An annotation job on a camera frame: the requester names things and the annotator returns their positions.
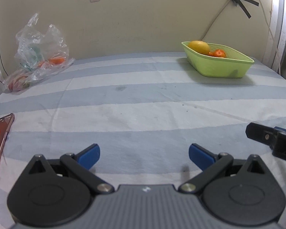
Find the large yellow grapefruit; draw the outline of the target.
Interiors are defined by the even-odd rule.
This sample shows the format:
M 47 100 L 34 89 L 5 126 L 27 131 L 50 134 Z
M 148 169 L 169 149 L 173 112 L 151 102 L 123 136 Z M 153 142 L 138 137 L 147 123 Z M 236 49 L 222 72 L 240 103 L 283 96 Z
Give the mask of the large yellow grapefruit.
M 197 53 L 200 53 L 200 54 L 203 54 L 203 55 L 209 55 L 210 47 L 204 41 L 193 40 L 193 41 L 190 41 L 187 46 L 190 49 L 196 51 Z

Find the green plastic basket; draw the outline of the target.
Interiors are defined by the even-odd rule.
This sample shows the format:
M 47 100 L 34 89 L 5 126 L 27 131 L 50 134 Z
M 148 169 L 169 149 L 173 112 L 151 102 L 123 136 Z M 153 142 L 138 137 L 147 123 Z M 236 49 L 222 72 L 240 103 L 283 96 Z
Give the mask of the green plastic basket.
M 208 44 L 212 52 L 223 50 L 226 57 L 222 58 L 197 53 L 188 47 L 188 41 L 181 44 L 189 63 L 205 77 L 242 78 L 254 63 L 250 57 L 225 45 Z

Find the clear plastic bag with fruit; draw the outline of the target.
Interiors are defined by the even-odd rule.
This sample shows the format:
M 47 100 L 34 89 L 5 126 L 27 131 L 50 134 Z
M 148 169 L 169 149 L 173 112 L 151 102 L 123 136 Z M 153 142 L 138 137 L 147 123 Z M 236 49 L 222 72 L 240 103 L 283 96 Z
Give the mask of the clear plastic bag with fruit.
M 21 92 L 54 76 L 74 63 L 63 34 L 54 25 L 46 33 L 36 29 L 39 14 L 34 14 L 16 34 L 18 44 L 14 58 L 19 68 L 4 81 L 7 92 Z

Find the window frame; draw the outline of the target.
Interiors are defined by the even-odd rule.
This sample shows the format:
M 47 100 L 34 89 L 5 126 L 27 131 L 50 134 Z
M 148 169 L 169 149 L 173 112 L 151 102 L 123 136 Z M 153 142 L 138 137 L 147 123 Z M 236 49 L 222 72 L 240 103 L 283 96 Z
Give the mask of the window frame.
M 271 8 L 260 3 L 268 29 L 262 63 L 286 79 L 286 0 L 271 0 Z

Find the orange mandarin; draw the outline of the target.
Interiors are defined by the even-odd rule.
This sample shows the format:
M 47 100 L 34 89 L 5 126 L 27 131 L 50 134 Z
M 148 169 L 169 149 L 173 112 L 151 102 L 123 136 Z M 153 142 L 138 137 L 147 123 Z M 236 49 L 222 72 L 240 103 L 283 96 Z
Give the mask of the orange mandarin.
M 209 56 L 226 58 L 226 53 L 222 49 L 217 49 L 217 50 L 215 50 L 213 52 L 209 52 Z

